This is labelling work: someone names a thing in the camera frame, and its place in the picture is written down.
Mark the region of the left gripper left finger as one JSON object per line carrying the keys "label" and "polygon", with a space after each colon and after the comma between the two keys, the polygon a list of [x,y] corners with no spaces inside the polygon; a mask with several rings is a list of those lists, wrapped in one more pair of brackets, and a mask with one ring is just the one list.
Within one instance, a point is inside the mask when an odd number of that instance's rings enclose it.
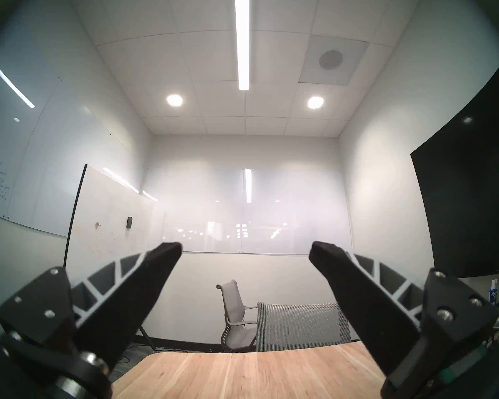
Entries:
{"label": "left gripper left finger", "polygon": [[47,269],[0,305],[0,346],[10,355],[14,344],[50,357],[93,353],[114,367],[181,256],[181,243],[165,242],[72,283],[64,267]]}

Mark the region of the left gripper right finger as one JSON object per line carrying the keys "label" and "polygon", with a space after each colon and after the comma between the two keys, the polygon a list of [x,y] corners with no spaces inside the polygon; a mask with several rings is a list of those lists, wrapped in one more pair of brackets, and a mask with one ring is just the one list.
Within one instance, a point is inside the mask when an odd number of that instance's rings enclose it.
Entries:
{"label": "left gripper right finger", "polygon": [[495,398],[488,348],[499,310],[430,269],[423,287],[373,259],[314,241],[309,260],[383,372],[381,398]]}

